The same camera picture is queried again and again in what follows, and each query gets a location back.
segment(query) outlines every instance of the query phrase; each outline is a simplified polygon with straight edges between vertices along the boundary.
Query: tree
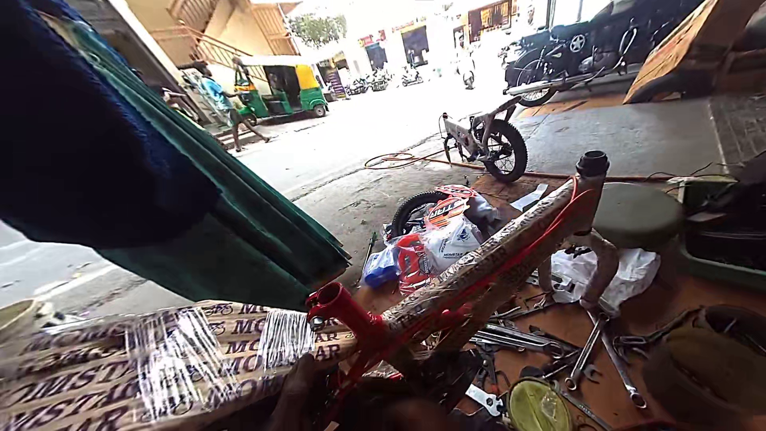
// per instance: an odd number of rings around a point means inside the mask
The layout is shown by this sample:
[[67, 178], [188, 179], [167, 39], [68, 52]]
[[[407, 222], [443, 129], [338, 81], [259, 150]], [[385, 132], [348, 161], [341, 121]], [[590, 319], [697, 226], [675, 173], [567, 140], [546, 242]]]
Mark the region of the tree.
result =
[[304, 14], [290, 19], [290, 30], [307, 45], [318, 48], [345, 37], [345, 16], [317, 17]]

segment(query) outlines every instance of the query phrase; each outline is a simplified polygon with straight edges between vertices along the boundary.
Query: man in blue shirt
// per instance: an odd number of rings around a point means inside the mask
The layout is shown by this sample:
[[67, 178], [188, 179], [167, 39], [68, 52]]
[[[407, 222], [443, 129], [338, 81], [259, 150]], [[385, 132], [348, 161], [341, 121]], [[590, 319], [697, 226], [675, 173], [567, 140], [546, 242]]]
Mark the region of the man in blue shirt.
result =
[[264, 135], [258, 133], [257, 130], [255, 130], [255, 127], [250, 124], [249, 121], [246, 121], [242, 114], [240, 114], [236, 109], [234, 109], [234, 105], [231, 104], [231, 101], [228, 99], [229, 97], [235, 97], [236, 94], [229, 94], [221, 87], [221, 85], [218, 82], [215, 82], [213, 79], [213, 74], [210, 72], [210, 69], [208, 69], [207, 66], [201, 66], [198, 67], [197, 70], [202, 74], [202, 81], [201, 85], [205, 89], [205, 91], [210, 94], [210, 96], [215, 101], [215, 107], [219, 110], [224, 111], [229, 116], [229, 122], [231, 123], [231, 133], [234, 136], [234, 148], [235, 151], [238, 153], [242, 151], [242, 146], [239, 143], [239, 125], [244, 124], [245, 127], [250, 129], [251, 132], [255, 133], [257, 136], [259, 136], [262, 140], [265, 142], [269, 142], [271, 138], [265, 137]]

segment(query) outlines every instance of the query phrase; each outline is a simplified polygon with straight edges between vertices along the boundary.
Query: round stool seat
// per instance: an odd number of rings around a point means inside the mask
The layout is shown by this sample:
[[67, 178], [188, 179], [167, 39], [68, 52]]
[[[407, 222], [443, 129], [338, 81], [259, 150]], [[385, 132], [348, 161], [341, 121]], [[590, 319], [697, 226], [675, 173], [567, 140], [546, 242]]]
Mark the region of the round stool seat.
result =
[[662, 190], [606, 183], [593, 227], [617, 248], [655, 248], [678, 234], [681, 204]]

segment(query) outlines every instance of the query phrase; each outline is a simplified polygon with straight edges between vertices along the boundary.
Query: red bicycle frame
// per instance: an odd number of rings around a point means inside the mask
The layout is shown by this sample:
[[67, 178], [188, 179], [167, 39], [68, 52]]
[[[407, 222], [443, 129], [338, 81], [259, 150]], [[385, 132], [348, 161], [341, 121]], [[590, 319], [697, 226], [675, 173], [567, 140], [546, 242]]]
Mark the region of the red bicycle frame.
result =
[[[307, 301], [309, 320], [337, 318], [358, 340], [336, 399], [381, 360], [406, 377], [417, 366], [413, 350], [436, 332], [441, 336], [434, 351], [462, 348], [532, 271], [550, 273], [550, 256], [564, 240], [587, 245], [598, 257], [596, 273], [581, 299], [586, 308], [596, 308], [618, 263], [615, 247], [591, 228], [608, 165], [602, 152], [586, 153], [570, 181], [383, 314], [364, 311], [339, 283], [312, 294]], [[550, 291], [543, 278], [541, 287]]]

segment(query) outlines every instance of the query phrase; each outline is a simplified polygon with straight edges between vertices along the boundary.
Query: green and yellow auto rickshaw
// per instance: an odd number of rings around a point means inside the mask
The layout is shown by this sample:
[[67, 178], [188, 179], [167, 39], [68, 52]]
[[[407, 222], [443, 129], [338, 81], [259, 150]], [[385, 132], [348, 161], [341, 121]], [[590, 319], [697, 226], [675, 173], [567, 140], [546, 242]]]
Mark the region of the green and yellow auto rickshaw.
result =
[[327, 100], [306, 59], [299, 55], [260, 55], [234, 59], [234, 89], [245, 118], [310, 112], [327, 113]]

